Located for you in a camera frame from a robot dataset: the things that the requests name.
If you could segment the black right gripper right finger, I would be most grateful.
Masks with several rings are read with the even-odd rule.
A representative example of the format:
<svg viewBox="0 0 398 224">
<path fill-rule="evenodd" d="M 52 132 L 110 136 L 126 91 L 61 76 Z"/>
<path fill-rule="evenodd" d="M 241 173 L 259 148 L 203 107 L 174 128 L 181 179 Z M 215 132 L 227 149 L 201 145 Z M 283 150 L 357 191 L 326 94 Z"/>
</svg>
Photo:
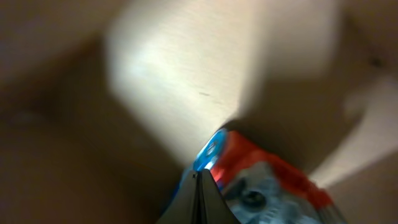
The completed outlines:
<svg viewBox="0 0 398 224">
<path fill-rule="evenodd" d="M 199 217 L 203 224 L 240 224 L 228 208 L 210 171 L 198 173 Z"/>
</svg>

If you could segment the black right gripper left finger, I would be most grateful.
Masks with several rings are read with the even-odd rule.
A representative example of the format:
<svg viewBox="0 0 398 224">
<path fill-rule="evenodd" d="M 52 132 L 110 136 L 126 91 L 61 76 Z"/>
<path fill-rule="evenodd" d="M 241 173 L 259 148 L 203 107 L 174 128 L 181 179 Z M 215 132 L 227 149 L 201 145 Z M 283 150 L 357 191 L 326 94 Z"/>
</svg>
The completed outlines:
<svg viewBox="0 0 398 224">
<path fill-rule="evenodd" d="M 191 170 L 183 179 L 169 207 L 156 224 L 194 224 L 197 222 L 198 172 Z"/>
</svg>

